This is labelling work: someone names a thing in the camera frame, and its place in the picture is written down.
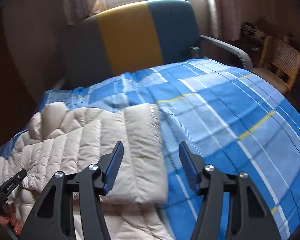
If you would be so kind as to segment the left hand red nails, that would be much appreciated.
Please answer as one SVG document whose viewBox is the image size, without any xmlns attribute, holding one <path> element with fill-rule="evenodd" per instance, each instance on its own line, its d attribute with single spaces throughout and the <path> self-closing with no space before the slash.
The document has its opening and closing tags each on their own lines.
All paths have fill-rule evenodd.
<svg viewBox="0 0 300 240">
<path fill-rule="evenodd" d="M 7 204 L 6 209 L 7 209 L 7 213 L 3 216 L 0 215 L 0 224 L 2 226 L 5 226 L 5 225 L 12 226 L 13 232 L 17 236 L 19 236 L 21 234 L 23 227 L 21 226 L 21 223 L 19 222 L 19 220 L 17 219 L 17 217 L 15 215 L 14 208 L 11 207 L 9 204 Z"/>
</svg>

